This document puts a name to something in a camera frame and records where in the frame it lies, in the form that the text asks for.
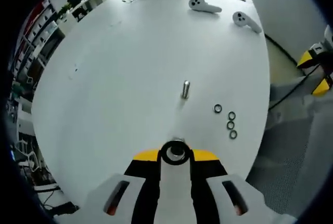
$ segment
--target rubber ring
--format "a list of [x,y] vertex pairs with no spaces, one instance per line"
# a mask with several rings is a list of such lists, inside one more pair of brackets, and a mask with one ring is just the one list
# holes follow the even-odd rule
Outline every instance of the rubber ring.
[[220,104],[214,105],[213,110],[215,113],[220,113],[222,111],[222,105],[220,105]]
[[235,120],[235,118],[236,118],[236,113],[235,112],[233,112],[233,111],[230,111],[229,112],[229,114],[228,114],[228,118],[229,118],[229,120]]
[[[175,148],[184,150],[184,157],[181,160],[178,160],[178,161],[171,160],[167,155],[167,150],[171,147],[175,147]],[[163,158],[163,160],[166,163],[168,163],[170,165],[181,165],[183,163],[186,163],[186,161],[189,159],[191,150],[186,145],[186,143],[184,143],[182,141],[169,141],[169,142],[167,142],[166,144],[163,145],[160,152],[161,152],[161,157]]]
[[237,131],[235,131],[234,129],[230,131],[229,134],[230,139],[236,139],[237,138]]
[[227,123],[227,129],[231,130],[231,129],[234,129],[235,128],[235,123],[233,121],[229,121]]

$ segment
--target floor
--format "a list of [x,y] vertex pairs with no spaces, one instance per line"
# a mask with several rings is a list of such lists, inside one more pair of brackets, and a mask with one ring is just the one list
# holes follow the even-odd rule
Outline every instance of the floor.
[[270,59],[271,83],[283,84],[302,76],[302,73],[277,46],[267,39],[266,42]]

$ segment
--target tabletop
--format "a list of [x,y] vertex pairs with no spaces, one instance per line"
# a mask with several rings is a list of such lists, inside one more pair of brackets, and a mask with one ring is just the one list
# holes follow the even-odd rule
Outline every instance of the tabletop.
[[[173,137],[216,154],[246,178],[264,133],[270,93],[264,33],[233,24],[252,2],[107,0],[60,43],[35,92],[32,117],[45,162],[64,193],[82,206],[88,192],[133,156]],[[184,80],[189,98],[181,99]],[[220,114],[213,106],[221,104]],[[227,114],[236,113],[235,140]]]

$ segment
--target white vr controller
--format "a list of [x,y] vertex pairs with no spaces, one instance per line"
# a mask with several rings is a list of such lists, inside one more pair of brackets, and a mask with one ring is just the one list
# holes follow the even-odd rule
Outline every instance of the white vr controller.
[[222,12],[221,7],[215,7],[212,5],[209,5],[204,0],[189,0],[188,5],[190,9],[195,11],[203,11],[203,12]]
[[256,33],[262,32],[260,26],[254,20],[252,20],[250,16],[246,15],[244,12],[240,12],[240,11],[235,12],[233,15],[233,21],[239,27],[244,27],[244,26],[248,25]]

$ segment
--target metal cylinder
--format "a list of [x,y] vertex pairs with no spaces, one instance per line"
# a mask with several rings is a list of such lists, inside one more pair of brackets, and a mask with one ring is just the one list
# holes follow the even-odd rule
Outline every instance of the metal cylinder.
[[184,84],[183,84],[183,91],[182,91],[182,98],[183,99],[188,98],[189,86],[190,86],[190,82],[188,80],[185,80]]

